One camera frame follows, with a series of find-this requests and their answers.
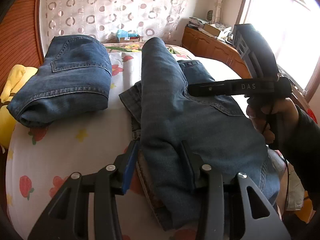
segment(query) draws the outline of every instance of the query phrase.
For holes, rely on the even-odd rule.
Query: wooden cabinet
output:
[[[197,57],[211,58],[223,62],[241,78],[251,78],[245,63],[232,46],[200,31],[186,27],[181,46]]]

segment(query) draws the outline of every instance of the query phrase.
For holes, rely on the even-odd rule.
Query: yellow star print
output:
[[[8,151],[8,156],[7,156],[7,160],[12,160],[13,159],[13,150],[9,150]]]
[[[76,135],[76,138],[79,142],[83,142],[84,138],[87,137],[87,129],[79,129],[78,134]]]
[[[7,194],[7,205],[12,206],[12,197],[9,194]]]

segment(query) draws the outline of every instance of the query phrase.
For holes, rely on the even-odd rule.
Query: blue denim jeans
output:
[[[38,72],[8,105],[27,127],[108,107],[112,67],[104,45],[85,35],[54,37]]]
[[[201,204],[188,189],[177,154],[182,140],[219,171],[247,173],[272,204],[279,192],[264,137],[236,101],[230,96],[192,97],[187,92],[188,83],[212,81],[199,61],[177,63],[163,41],[152,38],[142,48],[141,81],[120,94],[141,125],[141,150],[174,228],[197,220]]]

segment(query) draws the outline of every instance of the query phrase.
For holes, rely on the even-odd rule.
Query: yellow plush toy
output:
[[[7,110],[7,105],[15,93],[37,72],[37,68],[15,65],[11,69],[7,82],[0,95],[0,144],[8,149],[16,120]]]

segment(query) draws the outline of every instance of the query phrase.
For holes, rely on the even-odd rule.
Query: bed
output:
[[[131,117],[118,95],[141,78],[142,45],[140,42],[105,44],[112,63],[108,109],[61,119],[42,129],[16,124],[7,157],[6,196],[8,215],[24,239],[72,172],[84,175],[97,172],[113,163],[128,146],[132,139]],[[176,60],[200,60],[217,81],[239,78],[219,61],[195,57],[178,46],[167,45],[167,48]],[[244,96],[234,98],[245,113]],[[89,239],[94,239],[92,201],[91,196]],[[117,196],[116,201],[125,240],[195,239],[195,224],[179,230],[162,230],[152,215],[136,171],[130,190],[125,196]]]

